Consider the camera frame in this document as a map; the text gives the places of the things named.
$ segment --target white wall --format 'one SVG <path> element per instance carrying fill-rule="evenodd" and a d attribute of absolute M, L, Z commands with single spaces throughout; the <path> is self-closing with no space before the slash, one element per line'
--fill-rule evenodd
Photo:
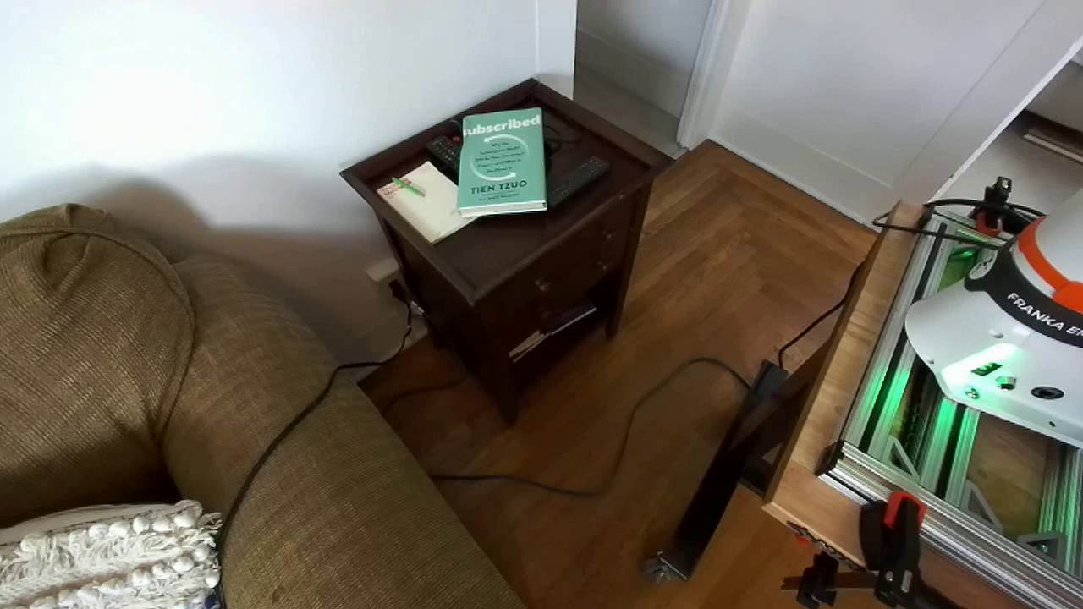
<path fill-rule="evenodd" d="M 386 243 L 339 171 L 528 76 L 570 86 L 572 56 L 576 0 L 0 5 L 0 217 L 123 210 L 378 356 Z"/>
<path fill-rule="evenodd" d="M 1083 33 L 1077 0 L 717 5 L 742 42 L 703 43 L 686 126 L 859 220 L 933 198 Z"/>
<path fill-rule="evenodd" d="M 580 0 L 580 65 L 680 114 L 712 0 Z"/>

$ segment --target patterned pillow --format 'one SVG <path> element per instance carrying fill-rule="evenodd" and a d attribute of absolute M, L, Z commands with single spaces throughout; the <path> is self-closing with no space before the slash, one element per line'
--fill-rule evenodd
<path fill-rule="evenodd" d="M 220 517 L 196 500 L 59 510 L 0 531 L 0 606 L 203 609 Z"/>

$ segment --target nightstand drawer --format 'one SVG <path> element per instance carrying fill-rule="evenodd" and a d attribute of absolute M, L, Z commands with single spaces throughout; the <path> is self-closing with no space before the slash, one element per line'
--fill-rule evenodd
<path fill-rule="evenodd" d="M 495 287 L 479 308 L 491 323 L 495 350 L 510 350 L 526 335 L 552 326 L 580 305 L 603 279 L 628 265 L 629 208 L 613 200 L 562 246 L 533 260 L 518 279 Z"/>

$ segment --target book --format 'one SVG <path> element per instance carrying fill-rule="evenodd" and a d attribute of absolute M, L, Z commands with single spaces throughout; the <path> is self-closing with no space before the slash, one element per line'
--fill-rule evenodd
<path fill-rule="evenodd" d="M 542 108 L 463 114 L 462 212 L 546 210 Z"/>
<path fill-rule="evenodd" d="M 425 241 L 438 243 L 473 217 L 458 208 L 458 182 L 425 163 L 375 189 Z"/>

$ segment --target green book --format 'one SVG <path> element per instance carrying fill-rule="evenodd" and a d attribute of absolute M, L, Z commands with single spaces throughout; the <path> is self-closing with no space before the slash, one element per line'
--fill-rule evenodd
<path fill-rule="evenodd" d="M 542 108 L 466 114 L 458 185 L 463 217 L 546 210 Z"/>

